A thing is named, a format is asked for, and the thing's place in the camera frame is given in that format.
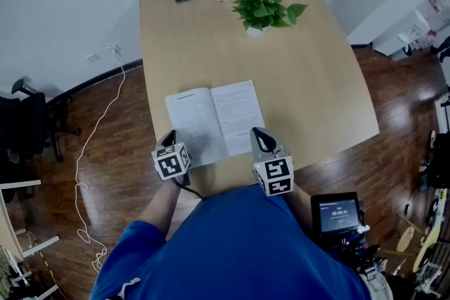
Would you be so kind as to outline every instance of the book page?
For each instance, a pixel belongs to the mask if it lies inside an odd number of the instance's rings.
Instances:
[[[226,146],[209,89],[193,89],[165,99],[172,126],[180,131],[192,157],[191,167],[226,158]]]
[[[230,157],[252,151],[250,130],[264,127],[253,80],[211,89]]]

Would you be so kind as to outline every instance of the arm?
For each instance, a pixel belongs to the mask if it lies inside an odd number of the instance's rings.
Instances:
[[[142,211],[138,220],[152,224],[166,236],[174,215],[179,194],[180,187],[171,181],[165,181],[157,190],[145,210]]]
[[[291,212],[300,227],[306,232],[312,232],[311,196],[294,183],[294,190],[284,195]]]

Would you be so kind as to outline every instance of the dark wood flooring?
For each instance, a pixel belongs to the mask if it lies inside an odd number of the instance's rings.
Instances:
[[[295,181],[311,194],[357,191],[366,204],[370,243],[384,242],[396,215],[406,203],[422,221],[426,200],[416,196],[418,166],[426,153],[428,134],[437,128],[432,100],[446,91],[441,67],[433,58],[415,56],[393,62],[370,50],[355,50],[375,106],[380,134],[334,157],[296,171]],[[15,227],[26,225],[38,240],[59,234],[61,241],[44,251],[68,299],[87,299],[96,273],[91,261],[100,250],[77,237],[82,226],[74,207],[75,161],[96,120],[115,97],[121,75],[80,91],[73,97],[67,125],[82,127],[81,137],[64,136],[65,161],[53,154],[31,162],[42,185],[32,199],[14,201],[8,211]],[[153,196],[160,180],[150,152],[155,135],[141,67],[130,70],[119,100],[110,108],[80,162],[79,207],[96,239],[112,249],[128,222]],[[20,237],[24,246],[27,238]],[[40,256],[27,260],[51,282]]]

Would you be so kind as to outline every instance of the digital display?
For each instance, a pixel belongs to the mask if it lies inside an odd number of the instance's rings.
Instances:
[[[355,200],[322,203],[320,210],[322,233],[359,225]]]

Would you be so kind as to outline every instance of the office chair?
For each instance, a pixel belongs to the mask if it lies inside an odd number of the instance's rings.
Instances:
[[[17,153],[20,159],[31,159],[34,155],[42,154],[44,147],[52,145],[56,161],[62,162],[64,158],[57,134],[80,136],[82,133],[80,128],[76,131],[64,131],[57,125],[71,99],[66,98],[48,106],[44,93],[28,89],[23,79],[14,83],[11,93],[18,91],[28,97],[22,101],[0,97],[0,149]]]

